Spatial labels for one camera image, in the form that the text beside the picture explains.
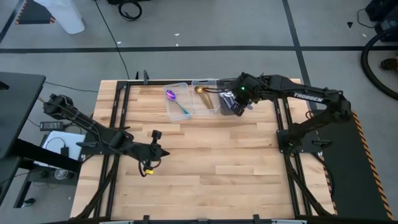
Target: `tire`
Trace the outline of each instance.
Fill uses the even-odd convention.
[[[362,66],[363,72],[365,73],[366,77],[376,88],[378,88],[380,91],[385,93],[387,96],[390,96],[391,98],[393,98],[395,100],[398,100],[398,93],[395,92],[394,90],[391,90],[390,88],[385,86],[385,84],[380,82],[380,80],[372,72],[371,67],[369,66],[369,62],[368,62],[368,55],[369,55],[369,51],[370,51],[371,47],[373,47],[373,45],[381,38],[383,38],[391,33],[394,33],[394,32],[398,32],[398,27],[388,29],[384,33],[374,36],[365,45],[364,49],[362,50],[362,54],[361,54],[361,66]]]

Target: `concrete floor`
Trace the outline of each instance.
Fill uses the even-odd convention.
[[[0,30],[19,1],[0,1]],[[243,71],[253,75],[264,72],[304,80],[308,76],[313,86],[344,90],[361,120],[392,212],[398,217],[398,169],[394,165],[398,158],[398,140],[394,136],[398,102],[383,95],[368,82],[359,64],[360,52],[302,52],[304,63],[299,63],[290,33],[293,24],[299,41],[296,46],[363,46],[376,34],[373,29],[356,22],[357,10],[364,8],[368,2],[153,0],[141,3],[144,12],[136,22],[121,19],[118,9],[106,1],[100,0],[98,4],[116,41],[121,42],[119,46],[125,48],[122,56],[130,77],[143,69],[148,71],[151,79],[226,78],[236,77]],[[85,31],[80,34],[66,34],[58,22],[46,25],[12,23],[4,38],[0,38],[0,52],[4,49],[8,52],[24,49],[26,54],[0,54],[0,70],[42,74],[48,82],[87,90],[97,90],[101,80],[125,79],[126,71],[118,53],[95,52],[95,48],[114,47],[95,3],[92,0],[75,0],[75,4],[86,25]],[[293,17],[290,27],[284,10],[287,4]],[[366,15],[362,15],[361,20],[371,24]],[[352,28],[347,26],[347,22],[354,23]],[[175,47],[177,44],[180,47],[239,45],[273,48],[172,52],[159,52],[154,48]],[[136,47],[147,47],[149,52]],[[38,49],[42,53],[29,53],[30,49]],[[74,53],[45,53],[45,49],[71,49]],[[371,52],[369,61],[376,65],[378,61],[394,56],[395,52]],[[396,73],[381,72],[377,67],[373,69],[384,83],[398,90]],[[51,93],[70,96],[84,113],[92,112],[95,106],[95,93],[45,84],[40,95],[47,99]],[[34,106],[29,118],[36,123],[52,120],[43,114],[39,103]],[[44,134],[28,122],[20,138],[39,144]],[[37,203],[29,208],[13,209],[12,204],[22,182],[23,177],[15,179],[1,205],[2,222],[43,223],[69,217],[74,187],[31,187],[28,196],[35,197]]]

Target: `purple spoon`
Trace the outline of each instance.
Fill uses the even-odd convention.
[[[181,110],[184,111],[185,114],[189,114],[189,112],[186,111],[186,110],[177,102],[177,99],[176,99],[175,94],[173,93],[173,91],[171,91],[171,90],[166,90],[166,96],[167,96],[167,99],[169,99],[169,100],[171,100],[171,101],[174,101],[174,102],[181,108]]]

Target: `plastic bin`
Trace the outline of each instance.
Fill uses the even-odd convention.
[[[85,29],[81,15],[72,0],[34,0],[44,6],[68,34]]]
[[[175,100],[184,108],[188,114],[179,107],[179,105],[167,98],[166,91],[171,90],[175,94]],[[164,100],[166,101],[166,109],[171,121],[180,121],[190,119],[193,114],[192,97],[189,86],[186,83],[176,83],[163,86]]]
[[[213,109],[209,110],[200,95],[196,93],[196,86],[217,88],[217,80],[214,78],[192,80],[192,98],[195,113],[199,115],[217,114],[217,112],[220,110],[220,98],[218,93],[206,93],[210,97],[211,103],[213,104]]]

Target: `wooden table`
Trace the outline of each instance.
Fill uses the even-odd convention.
[[[99,88],[94,119],[105,126],[109,126],[116,82],[102,81]],[[253,214],[294,217],[272,102],[261,101],[242,117],[193,115],[171,123],[163,94],[162,86],[131,88],[125,126],[131,127],[128,131],[139,142],[150,142],[153,129],[162,131],[159,143],[170,155],[147,177],[139,175],[136,160],[121,157],[112,220],[142,220],[143,215],[150,215],[151,220],[252,219]],[[305,101],[289,98],[289,104],[293,122],[306,120]],[[96,192],[102,161],[103,156],[93,156],[83,164],[71,217]],[[302,154],[302,165],[308,188],[334,213],[323,166],[309,154]],[[107,198],[105,192],[101,215]]]

